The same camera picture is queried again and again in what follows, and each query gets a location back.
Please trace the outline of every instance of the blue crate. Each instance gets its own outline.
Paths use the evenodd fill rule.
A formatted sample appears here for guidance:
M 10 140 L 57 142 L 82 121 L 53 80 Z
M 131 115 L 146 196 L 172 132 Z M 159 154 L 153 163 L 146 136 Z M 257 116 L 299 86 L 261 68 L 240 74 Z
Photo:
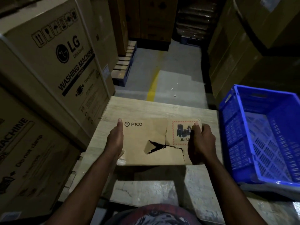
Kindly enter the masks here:
M 300 100 L 234 85 L 220 103 L 224 164 L 239 184 L 300 192 Z

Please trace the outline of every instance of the wooden table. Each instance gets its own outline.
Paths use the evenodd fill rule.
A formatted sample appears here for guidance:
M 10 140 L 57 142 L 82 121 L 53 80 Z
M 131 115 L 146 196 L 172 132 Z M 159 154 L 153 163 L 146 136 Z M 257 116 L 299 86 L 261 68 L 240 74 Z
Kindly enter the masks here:
M 61 199 L 73 191 L 92 163 L 103 152 L 107 136 L 118 118 L 200 118 L 216 136 L 217 156 L 222 161 L 218 111 L 193 107 L 111 97 L 94 136 L 78 162 Z M 250 202 L 268 224 L 299 224 L 290 202 L 268 202 L 247 193 Z M 118 166 L 103 191 L 110 201 L 143 206 L 153 203 L 179 205 L 194 211 L 202 220 L 224 223 L 222 212 L 204 165 L 193 166 Z

